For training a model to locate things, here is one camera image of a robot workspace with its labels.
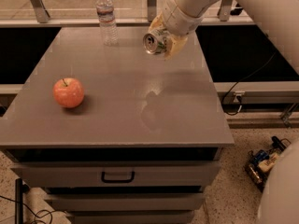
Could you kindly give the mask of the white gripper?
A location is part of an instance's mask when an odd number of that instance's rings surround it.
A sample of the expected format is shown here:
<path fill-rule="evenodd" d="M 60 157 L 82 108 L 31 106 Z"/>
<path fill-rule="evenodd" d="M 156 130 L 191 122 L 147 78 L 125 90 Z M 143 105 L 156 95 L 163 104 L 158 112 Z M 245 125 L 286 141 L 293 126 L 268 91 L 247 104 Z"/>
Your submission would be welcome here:
<path fill-rule="evenodd" d="M 175 0 L 166 0 L 162 12 L 151 22 L 148 32 L 162 30 L 165 27 L 171 34 L 166 40 L 164 54 L 164 57 L 169 60 L 183 49 L 188 41 L 188 37 L 185 35 L 193 33 L 202 19 L 202 16 L 194 18 L 185 14 Z"/>

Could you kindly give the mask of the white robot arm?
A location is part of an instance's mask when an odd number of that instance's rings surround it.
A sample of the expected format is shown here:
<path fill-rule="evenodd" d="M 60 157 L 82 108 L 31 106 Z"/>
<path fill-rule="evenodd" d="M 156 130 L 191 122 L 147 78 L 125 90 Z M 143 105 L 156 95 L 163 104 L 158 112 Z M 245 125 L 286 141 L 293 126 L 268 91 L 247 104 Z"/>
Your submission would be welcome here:
<path fill-rule="evenodd" d="M 151 30 L 180 40 L 195 31 L 219 0 L 166 0 Z M 299 73 L 299 0 L 235 0 Z M 256 224 L 299 224 L 299 140 L 280 154 L 267 178 Z"/>

